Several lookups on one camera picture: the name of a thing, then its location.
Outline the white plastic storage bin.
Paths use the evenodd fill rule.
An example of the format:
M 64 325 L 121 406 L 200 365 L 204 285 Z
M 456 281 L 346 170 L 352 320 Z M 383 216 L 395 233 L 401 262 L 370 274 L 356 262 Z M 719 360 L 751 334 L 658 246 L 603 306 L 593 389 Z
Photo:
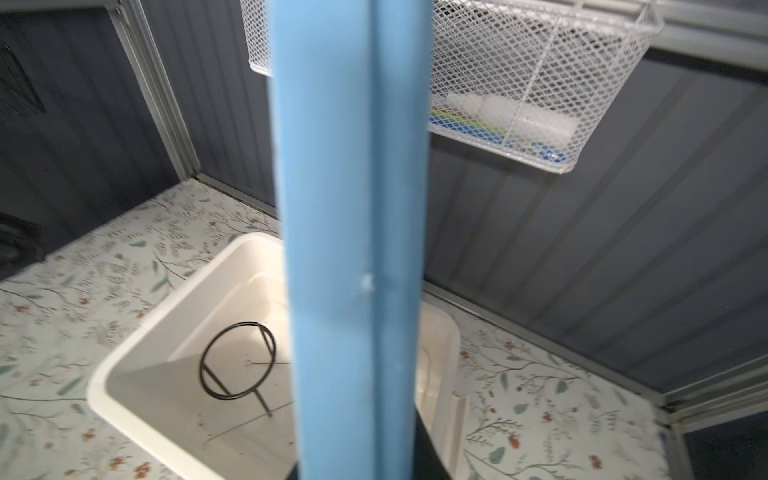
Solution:
M 281 364 L 255 400 L 222 402 L 198 381 L 204 347 L 225 327 L 265 324 Z M 444 310 L 421 300 L 414 404 L 451 478 L 466 402 L 454 393 L 460 332 Z M 252 233 L 233 240 L 155 307 L 93 374 L 91 408 L 187 479 L 303 479 L 293 389 L 284 240 Z

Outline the black wire ring stand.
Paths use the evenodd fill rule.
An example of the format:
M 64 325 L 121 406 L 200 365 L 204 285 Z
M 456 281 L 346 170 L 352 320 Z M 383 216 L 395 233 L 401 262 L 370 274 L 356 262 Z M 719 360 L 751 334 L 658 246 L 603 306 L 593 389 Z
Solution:
M 255 400 L 271 418 L 274 409 L 262 393 L 273 370 L 281 364 L 277 339 L 257 321 L 225 327 L 204 347 L 198 362 L 198 381 L 215 400 Z

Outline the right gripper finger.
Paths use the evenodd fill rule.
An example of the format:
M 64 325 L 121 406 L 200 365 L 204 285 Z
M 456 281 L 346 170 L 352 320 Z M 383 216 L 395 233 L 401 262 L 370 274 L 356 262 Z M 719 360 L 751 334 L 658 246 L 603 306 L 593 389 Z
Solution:
M 451 480 L 419 413 L 415 417 L 414 480 Z

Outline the blue plastic lid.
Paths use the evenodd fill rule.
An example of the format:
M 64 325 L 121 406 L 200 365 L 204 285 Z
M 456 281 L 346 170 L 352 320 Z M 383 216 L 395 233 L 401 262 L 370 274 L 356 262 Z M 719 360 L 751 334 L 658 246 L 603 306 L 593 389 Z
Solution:
M 427 1 L 273 1 L 270 108 L 303 479 L 409 479 Z

